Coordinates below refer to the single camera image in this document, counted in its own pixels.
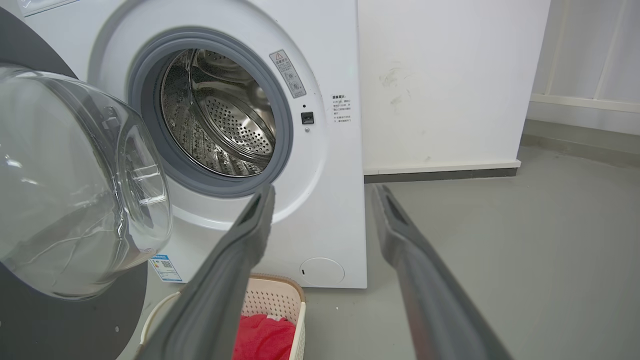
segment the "washing machine door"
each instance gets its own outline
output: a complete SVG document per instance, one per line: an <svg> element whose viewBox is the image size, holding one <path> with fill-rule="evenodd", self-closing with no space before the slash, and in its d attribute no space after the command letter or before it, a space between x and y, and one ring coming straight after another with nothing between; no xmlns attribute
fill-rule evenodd
<svg viewBox="0 0 640 360"><path fill-rule="evenodd" d="M116 359L172 227L159 156L3 8L0 154L0 357Z"/></svg>

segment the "washing machine opening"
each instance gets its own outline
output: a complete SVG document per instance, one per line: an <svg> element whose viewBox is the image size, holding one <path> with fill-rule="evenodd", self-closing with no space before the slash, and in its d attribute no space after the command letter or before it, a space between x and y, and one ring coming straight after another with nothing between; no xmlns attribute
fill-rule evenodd
<svg viewBox="0 0 640 360"><path fill-rule="evenodd" d="M168 177L195 192L251 195L289 159L285 91L258 54L226 34L176 29L152 41L134 61L129 103Z"/></svg>
<svg viewBox="0 0 640 360"><path fill-rule="evenodd" d="M164 124L196 164L222 176L261 173L276 144L263 89L242 66L204 49L180 52L161 84Z"/></svg>

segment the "gray rubber seal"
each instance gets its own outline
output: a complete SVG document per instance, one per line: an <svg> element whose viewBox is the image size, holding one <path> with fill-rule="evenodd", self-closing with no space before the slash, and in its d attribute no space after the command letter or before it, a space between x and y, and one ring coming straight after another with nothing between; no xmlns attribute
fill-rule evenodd
<svg viewBox="0 0 640 360"><path fill-rule="evenodd" d="M225 177L193 163L175 143L164 124L160 84L171 60L185 49L206 49L242 66L263 89L276 125L276 144L269 165L251 177ZM154 140L166 173L182 186L205 195L251 195L264 183L272 183L287 164L293 144L293 123L286 95L269 67L251 49L223 33L184 28L168 31L137 56L129 77L129 104L140 114Z"/></svg>

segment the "warning label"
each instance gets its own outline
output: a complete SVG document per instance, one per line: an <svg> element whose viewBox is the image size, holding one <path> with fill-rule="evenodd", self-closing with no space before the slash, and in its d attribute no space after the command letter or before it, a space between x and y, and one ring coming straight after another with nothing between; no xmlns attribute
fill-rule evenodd
<svg viewBox="0 0 640 360"><path fill-rule="evenodd" d="M351 99L346 95L332 95L333 122L351 122Z"/></svg>
<svg viewBox="0 0 640 360"><path fill-rule="evenodd" d="M284 50L276 51L273 54L270 54L269 57L273 60L273 63L278 68L280 75L289 86L289 91L291 91L291 96L295 98L301 97L307 94L305 87L302 85L302 81L300 81L300 77L298 77L298 72L291 64L287 53Z"/></svg>
<svg viewBox="0 0 640 360"><path fill-rule="evenodd" d="M158 254L149 259L149 261L162 281L182 282L182 278L178 275L178 271L173 267L167 255Z"/></svg>

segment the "front-loading washing machine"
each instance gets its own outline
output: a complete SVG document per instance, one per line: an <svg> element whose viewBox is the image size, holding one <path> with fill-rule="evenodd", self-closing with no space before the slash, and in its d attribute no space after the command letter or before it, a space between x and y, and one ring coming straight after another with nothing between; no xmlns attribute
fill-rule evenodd
<svg viewBox="0 0 640 360"><path fill-rule="evenodd" d="M141 113L173 202L164 281L189 281L273 183L254 271L367 286L356 0L18 2L80 80Z"/></svg>

